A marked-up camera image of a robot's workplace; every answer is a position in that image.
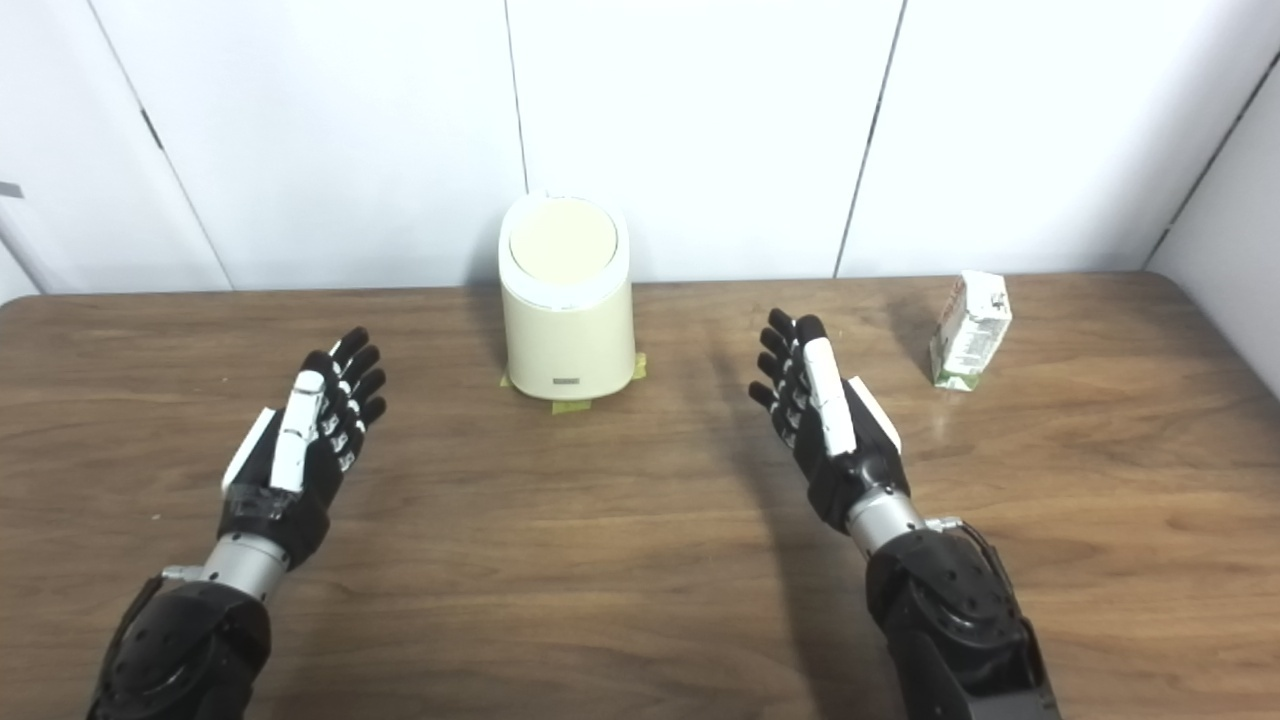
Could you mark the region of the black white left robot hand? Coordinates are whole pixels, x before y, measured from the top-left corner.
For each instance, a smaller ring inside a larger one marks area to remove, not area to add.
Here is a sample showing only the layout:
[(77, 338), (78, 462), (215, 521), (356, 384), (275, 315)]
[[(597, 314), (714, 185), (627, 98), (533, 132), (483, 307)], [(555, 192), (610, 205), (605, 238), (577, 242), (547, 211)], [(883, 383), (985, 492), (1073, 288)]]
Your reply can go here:
[(266, 407), (221, 482), (219, 536), (256, 536), (306, 562), (330, 529), (330, 507), (385, 414), (380, 350), (357, 325), (303, 360), (283, 407)]

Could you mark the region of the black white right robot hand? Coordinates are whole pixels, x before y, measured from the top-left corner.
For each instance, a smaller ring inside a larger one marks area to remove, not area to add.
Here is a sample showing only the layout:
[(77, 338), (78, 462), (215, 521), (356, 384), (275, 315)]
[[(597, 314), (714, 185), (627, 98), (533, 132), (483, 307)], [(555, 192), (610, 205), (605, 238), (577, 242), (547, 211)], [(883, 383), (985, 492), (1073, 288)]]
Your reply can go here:
[(854, 537), (858, 512), (909, 500), (896, 428), (860, 378), (842, 377), (822, 320), (773, 307), (759, 341), (767, 380), (748, 395), (791, 450), (817, 516)]

